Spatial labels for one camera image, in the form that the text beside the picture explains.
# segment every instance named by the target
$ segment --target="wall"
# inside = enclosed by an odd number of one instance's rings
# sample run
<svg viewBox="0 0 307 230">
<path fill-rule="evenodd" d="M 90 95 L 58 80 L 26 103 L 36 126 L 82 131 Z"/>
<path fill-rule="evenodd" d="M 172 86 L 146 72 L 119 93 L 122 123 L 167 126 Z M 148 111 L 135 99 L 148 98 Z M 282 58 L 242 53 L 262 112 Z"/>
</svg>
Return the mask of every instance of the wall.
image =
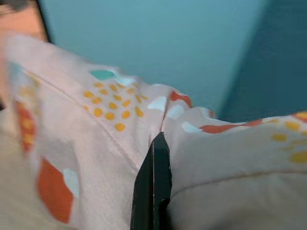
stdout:
<svg viewBox="0 0 307 230">
<path fill-rule="evenodd" d="M 41 0 L 53 41 L 219 110 L 268 0 Z"/>
<path fill-rule="evenodd" d="M 307 110 L 307 4 L 274 0 L 237 72 L 221 118 L 239 122 Z"/>
</svg>

